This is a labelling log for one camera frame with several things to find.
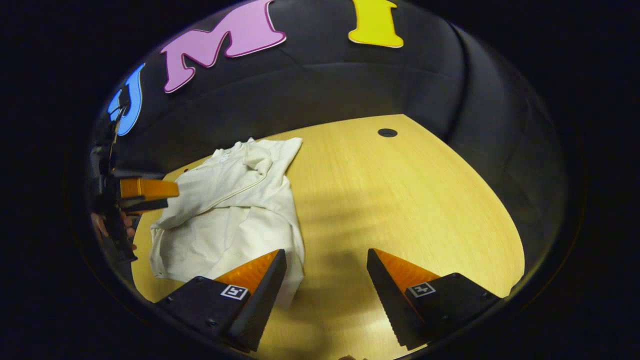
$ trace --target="blue letter u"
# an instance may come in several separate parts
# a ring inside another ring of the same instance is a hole
[[[125,85],[129,87],[129,111],[126,115],[122,115],[120,118],[120,125],[118,126],[118,136],[125,135],[135,125],[138,115],[140,115],[140,109],[142,108],[142,87],[140,86],[140,71],[145,64],[140,65],[134,70],[131,75],[125,81]],[[115,121],[118,118],[120,111],[116,111],[120,107],[120,93],[122,90],[118,90],[116,95],[109,103],[107,111],[111,114],[111,121]]]

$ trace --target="wooden table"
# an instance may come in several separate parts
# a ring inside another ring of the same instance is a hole
[[[391,128],[397,136],[380,136]],[[303,241],[305,279],[290,309],[274,308],[259,359],[395,359],[400,347],[367,273],[376,247],[438,275],[460,272],[505,297],[524,272],[522,243],[504,206],[451,148],[404,115],[332,122],[267,137],[301,137],[287,171]],[[173,171],[173,181],[186,168]],[[156,279],[142,216],[132,264],[139,291],[158,301],[182,283]]]

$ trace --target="finger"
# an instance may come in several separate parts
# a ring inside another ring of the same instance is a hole
[[[128,217],[127,214],[124,213],[124,211],[120,212],[120,218],[122,219],[122,223],[124,224],[124,226],[126,227],[133,226],[133,220],[131,220],[131,218]]]
[[[92,213],[91,214],[91,219],[93,220],[93,225],[95,227],[97,227],[98,230],[100,230],[100,232],[104,236],[109,236],[109,233],[107,232],[107,228],[106,228],[106,226],[104,226],[104,220],[102,219],[102,217],[100,217],[100,215],[98,215],[96,213]]]

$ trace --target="letter m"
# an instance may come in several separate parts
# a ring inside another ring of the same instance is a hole
[[[269,17],[269,3],[256,0],[233,9],[211,32],[190,30],[162,49],[166,53],[167,82],[164,92],[170,93],[186,84],[196,73],[187,67],[184,57],[204,67],[216,63],[222,41],[229,34],[230,45],[225,56],[235,58],[276,46],[287,39],[285,33],[275,31]]]

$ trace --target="cloth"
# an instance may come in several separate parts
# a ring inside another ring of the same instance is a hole
[[[250,138],[218,149],[180,175],[180,195],[151,225],[154,276],[210,279],[268,252],[284,249],[285,273],[276,304],[288,307],[303,278],[305,249],[284,175],[302,145]]]

